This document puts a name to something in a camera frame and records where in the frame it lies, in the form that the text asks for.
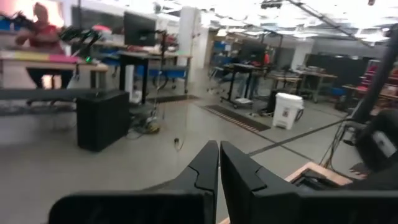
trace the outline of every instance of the person in red shirt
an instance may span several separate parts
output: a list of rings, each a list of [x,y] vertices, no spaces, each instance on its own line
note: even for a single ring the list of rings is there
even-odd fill
[[[37,17],[35,32],[22,28],[15,39],[16,44],[24,45],[28,40],[29,45],[34,50],[48,52],[50,54],[64,54],[65,52],[60,45],[57,27],[49,22],[49,12],[47,8],[40,3],[36,3],[33,10],[34,15]],[[61,88],[66,88],[73,76],[71,70],[53,70],[45,68],[26,68],[26,70],[37,88],[43,88],[42,77],[44,75],[61,75]]]

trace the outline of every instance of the floor mat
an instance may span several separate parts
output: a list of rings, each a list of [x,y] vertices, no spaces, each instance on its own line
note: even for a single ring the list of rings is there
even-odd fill
[[[188,101],[200,99],[194,95],[161,96],[157,98],[157,103],[187,103]],[[149,102],[154,103],[155,98],[149,98]]]
[[[355,164],[349,169],[350,172],[361,177],[367,177],[371,171],[362,162]]]
[[[203,106],[202,108],[249,131],[259,132],[270,129],[270,127],[265,124],[237,114],[219,105]]]

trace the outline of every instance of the black computer tower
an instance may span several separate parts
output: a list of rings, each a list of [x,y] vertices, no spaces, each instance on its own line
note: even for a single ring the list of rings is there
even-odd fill
[[[77,142],[79,147],[100,152],[129,130],[129,94],[110,90],[78,98]]]

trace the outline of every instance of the white pillar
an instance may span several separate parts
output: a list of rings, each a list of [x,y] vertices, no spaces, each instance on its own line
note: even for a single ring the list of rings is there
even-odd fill
[[[298,65],[302,65],[305,60],[305,56],[312,52],[314,40],[308,39],[305,42],[299,42],[296,45],[292,65],[290,66],[293,70],[297,68]]]
[[[180,27],[178,28],[179,52],[184,55],[192,55],[190,77],[188,81],[193,80],[195,69],[197,68],[197,56],[194,49],[198,45],[200,33],[200,10],[194,7],[184,6],[180,13]],[[179,65],[186,65],[187,59],[179,58]]]

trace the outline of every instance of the white trash can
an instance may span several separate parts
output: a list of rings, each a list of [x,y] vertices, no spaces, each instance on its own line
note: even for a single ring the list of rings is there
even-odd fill
[[[276,107],[272,125],[288,130],[292,129],[297,113],[302,109],[304,109],[304,103],[301,96],[287,93],[276,94]]]

